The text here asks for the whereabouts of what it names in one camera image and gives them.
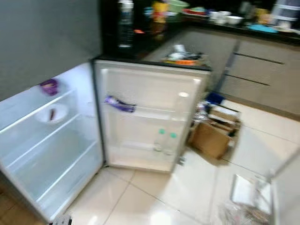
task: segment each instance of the white tile floor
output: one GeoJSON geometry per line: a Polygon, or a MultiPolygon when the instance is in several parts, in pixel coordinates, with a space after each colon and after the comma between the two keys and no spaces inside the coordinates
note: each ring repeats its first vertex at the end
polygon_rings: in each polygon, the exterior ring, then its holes
{"type": "Polygon", "coordinates": [[[278,168],[300,144],[300,123],[225,101],[242,112],[236,148],[222,160],[187,150],[173,174],[105,168],[69,208],[74,225],[221,225],[234,174],[251,178],[278,168]]]}

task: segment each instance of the kitchen counter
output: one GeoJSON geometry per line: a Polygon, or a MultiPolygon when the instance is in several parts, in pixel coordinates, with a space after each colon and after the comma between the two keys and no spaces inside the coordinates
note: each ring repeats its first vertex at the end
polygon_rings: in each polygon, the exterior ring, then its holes
{"type": "Polygon", "coordinates": [[[250,30],[246,25],[219,25],[211,21],[199,21],[194,17],[178,17],[178,22],[168,22],[164,24],[162,32],[158,34],[135,34],[133,46],[130,49],[118,49],[115,46],[107,47],[103,57],[141,60],[150,52],[159,48],[162,44],[190,28],[200,28],[205,30],[214,30],[224,33],[243,35],[271,42],[283,43],[292,46],[300,46],[300,35],[295,33],[267,33],[262,31],[250,30]]]}

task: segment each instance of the wooden floor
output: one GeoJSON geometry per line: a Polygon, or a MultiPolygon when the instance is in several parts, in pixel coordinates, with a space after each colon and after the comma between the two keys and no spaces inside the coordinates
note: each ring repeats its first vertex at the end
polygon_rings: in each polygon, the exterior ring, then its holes
{"type": "Polygon", "coordinates": [[[44,225],[23,205],[0,193],[0,225],[44,225]]]}

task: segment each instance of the open refrigerator door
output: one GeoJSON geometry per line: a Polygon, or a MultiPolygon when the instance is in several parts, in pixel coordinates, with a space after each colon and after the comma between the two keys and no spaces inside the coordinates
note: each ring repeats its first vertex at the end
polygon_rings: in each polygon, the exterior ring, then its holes
{"type": "Polygon", "coordinates": [[[171,172],[209,72],[114,61],[96,71],[108,165],[171,172]]]}

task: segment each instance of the purple packet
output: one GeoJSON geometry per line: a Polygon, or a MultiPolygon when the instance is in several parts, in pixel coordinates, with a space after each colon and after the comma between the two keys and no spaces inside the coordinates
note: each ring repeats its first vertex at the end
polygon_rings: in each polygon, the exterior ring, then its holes
{"type": "Polygon", "coordinates": [[[39,86],[42,88],[43,92],[49,96],[53,96],[58,93],[58,82],[55,79],[44,81],[40,83],[39,86]]]}
{"type": "Polygon", "coordinates": [[[104,102],[115,107],[116,109],[119,109],[124,112],[129,112],[129,113],[133,113],[136,108],[136,104],[134,104],[134,105],[127,104],[111,95],[107,96],[105,98],[104,102]]]}

